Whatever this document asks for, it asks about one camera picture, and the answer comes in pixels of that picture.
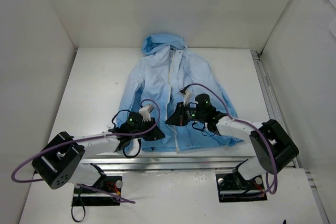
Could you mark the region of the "light blue hooded jacket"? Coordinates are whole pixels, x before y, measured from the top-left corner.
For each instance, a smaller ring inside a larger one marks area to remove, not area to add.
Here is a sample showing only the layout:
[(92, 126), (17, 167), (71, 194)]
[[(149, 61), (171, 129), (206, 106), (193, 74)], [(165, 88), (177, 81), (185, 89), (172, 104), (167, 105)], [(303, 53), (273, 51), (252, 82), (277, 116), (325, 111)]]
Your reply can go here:
[(155, 34), (146, 37), (141, 47), (143, 57), (130, 72), (125, 84), (116, 119), (117, 125), (126, 121), (125, 110), (138, 111), (140, 102), (147, 104), (154, 100), (159, 109), (153, 117), (160, 117), (158, 127), (165, 138), (157, 141), (142, 141), (144, 152), (181, 152), (199, 148), (234, 146), (240, 140), (231, 136), (218, 136), (201, 133), (191, 124), (184, 127), (170, 126), (165, 123), (183, 101), (180, 90), (191, 85), (193, 95), (205, 93), (207, 89), (212, 105), (233, 117), (237, 113), (227, 93), (214, 77), (209, 63), (188, 49), (182, 37), (172, 34)]

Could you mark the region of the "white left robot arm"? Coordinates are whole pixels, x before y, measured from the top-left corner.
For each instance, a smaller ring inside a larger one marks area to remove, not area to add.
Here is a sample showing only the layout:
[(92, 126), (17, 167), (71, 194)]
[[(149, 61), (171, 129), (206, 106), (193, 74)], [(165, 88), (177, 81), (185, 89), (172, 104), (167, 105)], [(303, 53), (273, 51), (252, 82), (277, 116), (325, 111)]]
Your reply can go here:
[(107, 148), (114, 152), (124, 150), (132, 139), (150, 142), (162, 138), (165, 134), (155, 118), (145, 120), (141, 113), (129, 112), (123, 124), (108, 130), (108, 136), (89, 136), (83, 142), (74, 143), (67, 132), (60, 132), (44, 148), (51, 148), (51, 151), (34, 158), (32, 166), (51, 189), (58, 189), (69, 182), (85, 155), (98, 155)]

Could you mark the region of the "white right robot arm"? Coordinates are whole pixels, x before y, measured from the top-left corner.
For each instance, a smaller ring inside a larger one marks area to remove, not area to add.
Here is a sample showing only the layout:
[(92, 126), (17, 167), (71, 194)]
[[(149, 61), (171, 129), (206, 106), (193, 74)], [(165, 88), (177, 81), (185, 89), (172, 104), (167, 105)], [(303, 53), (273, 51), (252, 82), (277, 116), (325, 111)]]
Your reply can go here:
[(166, 124), (186, 126), (192, 121), (200, 122), (216, 135), (250, 142), (255, 156), (235, 168), (232, 181), (236, 187), (245, 188), (259, 175), (276, 175), (298, 156), (297, 146), (278, 121), (270, 119), (267, 122), (248, 122), (232, 119), (228, 114), (217, 110), (205, 93), (197, 95), (195, 101), (195, 106), (179, 102)]

